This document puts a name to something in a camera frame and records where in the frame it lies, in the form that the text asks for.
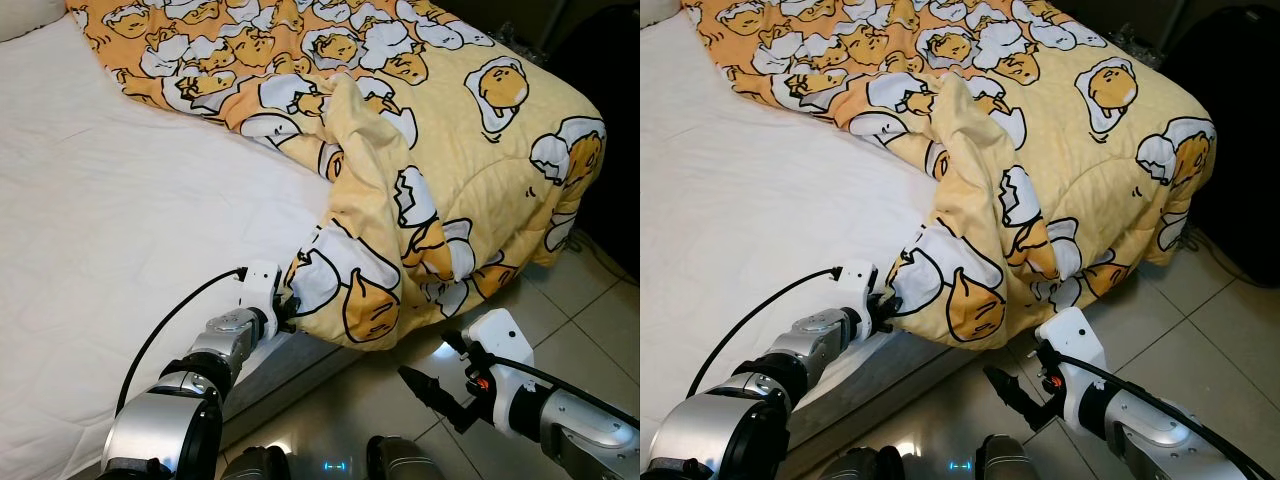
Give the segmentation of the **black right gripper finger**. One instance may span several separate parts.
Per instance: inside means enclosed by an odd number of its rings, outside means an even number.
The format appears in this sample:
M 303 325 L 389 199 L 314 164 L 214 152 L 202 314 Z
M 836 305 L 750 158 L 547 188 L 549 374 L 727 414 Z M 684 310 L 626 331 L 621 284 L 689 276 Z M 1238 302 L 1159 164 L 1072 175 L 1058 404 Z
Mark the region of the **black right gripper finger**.
M 413 396 L 430 410 L 460 410 L 460 403 L 438 379 L 408 366 L 399 366 L 397 372 Z
M 476 415 L 468 407 L 456 401 L 431 401 L 428 407 L 439 413 L 460 434 L 465 434 L 476 421 Z
M 1059 416 L 1059 402 L 1051 401 L 1039 404 L 1033 399 L 1011 399 L 1010 407 L 1019 413 L 1029 425 L 1030 430 L 1038 433 Z
M 1038 410 L 1042 407 L 1021 387 L 1016 376 L 993 365 L 982 369 L 997 397 L 1012 410 Z

